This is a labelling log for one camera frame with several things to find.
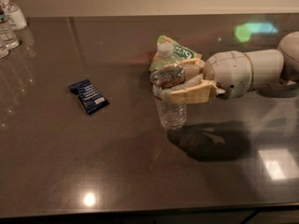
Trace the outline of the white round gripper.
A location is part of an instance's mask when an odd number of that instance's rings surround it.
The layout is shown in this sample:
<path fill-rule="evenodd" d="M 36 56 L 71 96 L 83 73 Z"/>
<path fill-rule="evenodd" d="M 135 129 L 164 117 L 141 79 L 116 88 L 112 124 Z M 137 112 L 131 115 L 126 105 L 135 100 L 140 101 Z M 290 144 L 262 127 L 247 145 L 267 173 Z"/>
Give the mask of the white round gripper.
<path fill-rule="evenodd" d="M 197 57 L 184 59 L 179 65 L 185 83 L 157 89 L 157 98 L 169 104 L 203 104 L 216 95 L 225 100 L 239 98 L 252 83 L 249 58 L 238 51 L 216 53 L 206 62 Z"/>

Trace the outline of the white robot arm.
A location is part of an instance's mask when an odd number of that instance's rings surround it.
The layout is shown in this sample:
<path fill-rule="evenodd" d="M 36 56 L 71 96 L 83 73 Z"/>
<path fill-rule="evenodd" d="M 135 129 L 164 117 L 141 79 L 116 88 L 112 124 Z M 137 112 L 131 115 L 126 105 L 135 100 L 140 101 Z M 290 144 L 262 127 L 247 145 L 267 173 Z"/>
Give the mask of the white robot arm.
<path fill-rule="evenodd" d="M 215 97 L 228 100 L 251 91 L 265 97 L 294 97 L 299 83 L 299 32 L 285 35 L 276 49 L 225 51 L 204 62 L 185 63 L 185 80 L 172 88 L 155 86 L 155 97 L 171 104 L 202 104 Z"/>

